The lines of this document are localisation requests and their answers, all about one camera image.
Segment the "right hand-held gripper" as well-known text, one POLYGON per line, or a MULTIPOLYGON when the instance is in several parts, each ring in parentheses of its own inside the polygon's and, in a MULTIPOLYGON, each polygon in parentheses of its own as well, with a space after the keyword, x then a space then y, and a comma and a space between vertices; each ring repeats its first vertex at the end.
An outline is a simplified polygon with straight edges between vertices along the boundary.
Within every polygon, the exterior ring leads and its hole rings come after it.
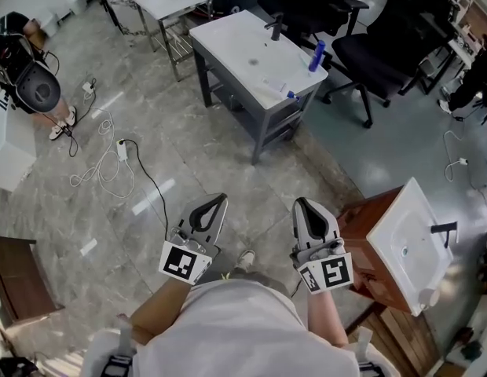
POLYGON ((297 244, 290 257, 310 294, 351 285, 352 257, 345 250, 343 238, 339 237, 336 217, 317 201, 304 197, 294 202, 292 215, 297 244), (324 243, 310 248, 309 235, 324 243))

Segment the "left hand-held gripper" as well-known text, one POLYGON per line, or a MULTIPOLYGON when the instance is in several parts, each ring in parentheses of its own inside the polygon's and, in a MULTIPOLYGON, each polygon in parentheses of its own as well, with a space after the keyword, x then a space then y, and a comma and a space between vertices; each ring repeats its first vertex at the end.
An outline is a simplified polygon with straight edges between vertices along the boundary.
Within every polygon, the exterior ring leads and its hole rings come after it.
POLYGON ((158 272, 195 285, 221 252, 215 244, 228 204, 226 194, 205 195, 188 203, 178 228, 163 243, 158 272), (199 242, 188 234, 196 234, 199 242))

